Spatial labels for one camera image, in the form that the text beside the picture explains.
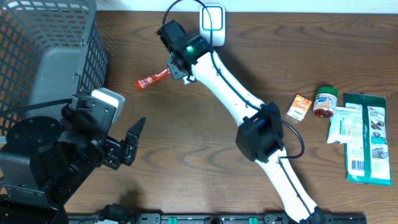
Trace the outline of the red snack stick sachet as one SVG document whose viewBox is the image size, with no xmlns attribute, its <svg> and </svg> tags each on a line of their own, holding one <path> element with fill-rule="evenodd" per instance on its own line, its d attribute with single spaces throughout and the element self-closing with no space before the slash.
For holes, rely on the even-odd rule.
<svg viewBox="0 0 398 224">
<path fill-rule="evenodd" d="M 166 68 L 159 73 L 155 73 L 153 75 L 149 75 L 148 77 L 136 80 L 134 82 L 134 84 L 138 90 L 143 90 L 146 87 L 148 87 L 149 85 L 161 80 L 162 78 L 166 77 L 169 74 L 170 74 L 170 70 L 168 68 Z"/>
</svg>

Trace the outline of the orange small carton box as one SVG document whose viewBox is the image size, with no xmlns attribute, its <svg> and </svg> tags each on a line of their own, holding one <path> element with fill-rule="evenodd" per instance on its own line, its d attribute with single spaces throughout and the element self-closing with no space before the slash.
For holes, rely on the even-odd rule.
<svg viewBox="0 0 398 224">
<path fill-rule="evenodd" d="M 302 121 L 311 104 L 311 100 L 301 95 L 296 95 L 289 110 L 287 111 L 287 115 L 296 119 L 297 121 Z"/>
</svg>

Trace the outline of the green lid glass jar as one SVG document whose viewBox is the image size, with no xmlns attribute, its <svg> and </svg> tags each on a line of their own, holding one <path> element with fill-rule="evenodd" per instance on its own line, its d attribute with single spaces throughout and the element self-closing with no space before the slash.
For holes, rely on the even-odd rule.
<svg viewBox="0 0 398 224">
<path fill-rule="evenodd" d="M 338 90 L 331 86 L 318 88 L 313 102 L 313 113 L 321 118 L 331 118 L 335 113 Z"/>
</svg>

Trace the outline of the teal white tissue pack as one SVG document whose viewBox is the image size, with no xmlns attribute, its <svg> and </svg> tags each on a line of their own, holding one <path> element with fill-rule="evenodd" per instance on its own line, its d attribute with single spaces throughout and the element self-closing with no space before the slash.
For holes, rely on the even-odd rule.
<svg viewBox="0 0 398 224">
<path fill-rule="evenodd" d="M 353 128 L 357 109 L 337 106 L 330 118 L 330 128 L 326 142 L 340 144 L 354 142 Z"/>
</svg>

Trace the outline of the green white wipes packet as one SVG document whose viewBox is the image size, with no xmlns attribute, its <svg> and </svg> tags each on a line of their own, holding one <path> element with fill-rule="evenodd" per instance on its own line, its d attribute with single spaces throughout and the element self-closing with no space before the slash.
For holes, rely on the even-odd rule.
<svg viewBox="0 0 398 224">
<path fill-rule="evenodd" d="M 392 185 L 386 133 L 386 99 L 360 93 L 343 95 L 345 108 L 355 109 L 354 141 L 345 144 L 346 180 Z"/>
</svg>

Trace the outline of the white Panadol medicine box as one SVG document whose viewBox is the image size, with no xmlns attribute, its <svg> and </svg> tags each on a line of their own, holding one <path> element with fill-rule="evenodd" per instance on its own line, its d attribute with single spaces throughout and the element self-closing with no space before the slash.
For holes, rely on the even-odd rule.
<svg viewBox="0 0 398 224">
<path fill-rule="evenodd" d="M 195 79 L 191 75 L 187 75 L 187 76 L 183 77 L 183 83 L 185 85 L 188 85 L 189 83 L 193 83 L 194 81 L 195 81 Z"/>
</svg>

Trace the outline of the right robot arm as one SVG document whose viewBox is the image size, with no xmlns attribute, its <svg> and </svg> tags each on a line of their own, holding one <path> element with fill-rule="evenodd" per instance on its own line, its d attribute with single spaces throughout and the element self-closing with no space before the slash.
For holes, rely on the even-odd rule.
<svg viewBox="0 0 398 224">
<path fill-rule="evenodd" d="M 281 118 L 278 106 L 250 93 L 226 68 L 211 40 L 190 37 L 177 21 L 164 22 L 157 35 L 170 53 L 167 65 L 173 78 L 204 84 L 232 115 L 238 149 L 266 173 L 287 216 L 296 223 L 324 223 L 324 213 L 290 165 L 283 128 L 299 133 Z"/>
</svg>

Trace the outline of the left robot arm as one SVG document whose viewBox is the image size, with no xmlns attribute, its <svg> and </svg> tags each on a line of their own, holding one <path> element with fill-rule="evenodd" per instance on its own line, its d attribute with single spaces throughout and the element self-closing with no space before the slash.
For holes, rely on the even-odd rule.
<svg viewBox="0 0 398 224">
<path fill-rule="evenodd" d="M 117 141 L 108 132 L 117 107 L 81 92 L 26 106 L 26 111 L 63 104 L 62 119 L 26 118 L 15 124 L 1 148 L 1 223 L 69 223 L 65 204 L 102 165 L 117 170 L 136 157 L 145 118 Z"/>
</svg>

